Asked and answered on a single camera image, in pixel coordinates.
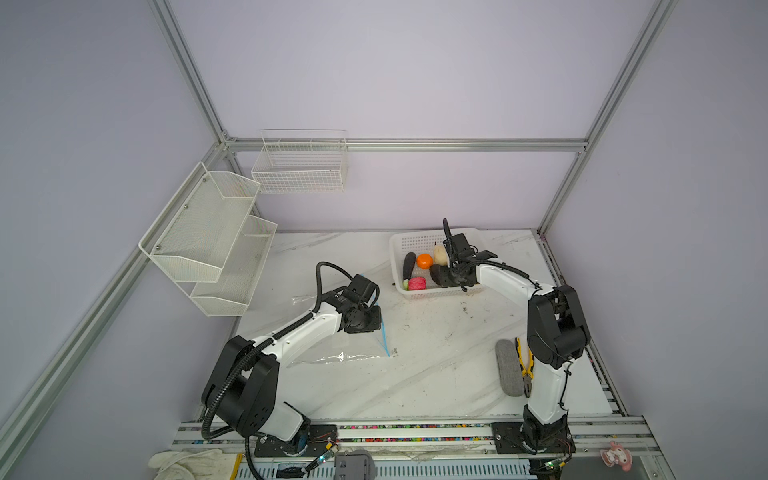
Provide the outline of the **orange toy fruit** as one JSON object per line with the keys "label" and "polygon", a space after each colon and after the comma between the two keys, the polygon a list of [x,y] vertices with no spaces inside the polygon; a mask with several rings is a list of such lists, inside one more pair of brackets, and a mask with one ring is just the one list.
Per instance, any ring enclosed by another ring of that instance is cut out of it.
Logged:
{"label": "orange toy fruit", "polygon": [[430,254],[420,254],[416,258],[416,266],[423,270],[429,270],[434,264],[433,257]]}

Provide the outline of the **white plastic basket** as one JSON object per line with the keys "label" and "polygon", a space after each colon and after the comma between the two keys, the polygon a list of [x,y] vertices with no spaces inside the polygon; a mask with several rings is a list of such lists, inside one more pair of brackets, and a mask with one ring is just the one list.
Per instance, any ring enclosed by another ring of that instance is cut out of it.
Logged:
{"label": "white plastic basket", "polygon": [[462,296],[460,287],[441,287],[431,276],[436,260],[447,259],[443,230],[396,233],[389,239],[390,267],[395,290],[408,300],[442,296]]}

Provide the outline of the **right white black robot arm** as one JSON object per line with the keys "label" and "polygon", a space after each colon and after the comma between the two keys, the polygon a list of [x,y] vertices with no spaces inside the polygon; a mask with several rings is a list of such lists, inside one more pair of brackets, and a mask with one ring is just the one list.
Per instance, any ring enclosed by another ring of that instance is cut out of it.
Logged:
{"label": "right white black robot arm", "polygon": [[571,367],[582,357],[591,335],[576,290],[551,286],[527,272],[498,262],[490,251],[460,247],[446,241],[445,265],[434,265],[430,276],[443,288],[487,287],[526,307],[525,344],[533,355],[532,393],[523,409],[521,447],[543,453],[567,435],[565,405]]}

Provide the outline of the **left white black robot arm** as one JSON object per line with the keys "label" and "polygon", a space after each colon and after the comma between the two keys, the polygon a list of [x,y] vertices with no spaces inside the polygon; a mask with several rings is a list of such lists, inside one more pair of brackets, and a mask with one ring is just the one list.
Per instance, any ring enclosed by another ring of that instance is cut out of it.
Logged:
{"label": "left white black robot arm", "polygon": [[381,328],[380,306],[331,293],[318,309],[274,332],[254,339],[232,337],[201,394],[201,437],[209,441],[230,432],[244,439],[261,434],[300,447],[310,420],[279,398],[281,368],[337,333],[367,334]]}

